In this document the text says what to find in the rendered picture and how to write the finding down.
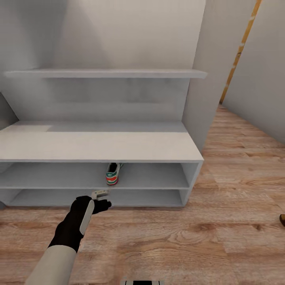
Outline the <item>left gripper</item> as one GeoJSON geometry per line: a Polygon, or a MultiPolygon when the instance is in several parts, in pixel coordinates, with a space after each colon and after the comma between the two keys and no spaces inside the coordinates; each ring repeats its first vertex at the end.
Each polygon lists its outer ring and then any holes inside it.
{"type": "Polygon", "coordinates": [[[97,203],[97,209],[93,214],[106,211],[108,210],[109,207],[111,207],[111,202],[107,201],[106,199],[100,200],[100,201],[95,201],[97,203]]]}

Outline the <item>gym shoe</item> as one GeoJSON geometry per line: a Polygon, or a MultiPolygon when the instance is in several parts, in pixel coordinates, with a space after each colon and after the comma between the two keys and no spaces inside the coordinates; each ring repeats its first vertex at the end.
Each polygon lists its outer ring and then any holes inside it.
{"type": "Polygon", "coordinates": [[[106,183],[107,185],[115,185],[118,182],[118,174],[123,163],[109,163],[106,171],[106,183]]]}

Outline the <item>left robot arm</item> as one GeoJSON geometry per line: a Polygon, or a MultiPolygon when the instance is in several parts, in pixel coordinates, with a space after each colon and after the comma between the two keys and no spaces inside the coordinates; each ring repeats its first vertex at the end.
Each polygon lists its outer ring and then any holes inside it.
{"type": "Polygon", "coordinates": [[[111,202],[98,198],[110,195],[107,189],[80,196],[56,228],[55,236],[24,285],[68,285],[75,258],[92,214],[108,210],[111,202]]]}

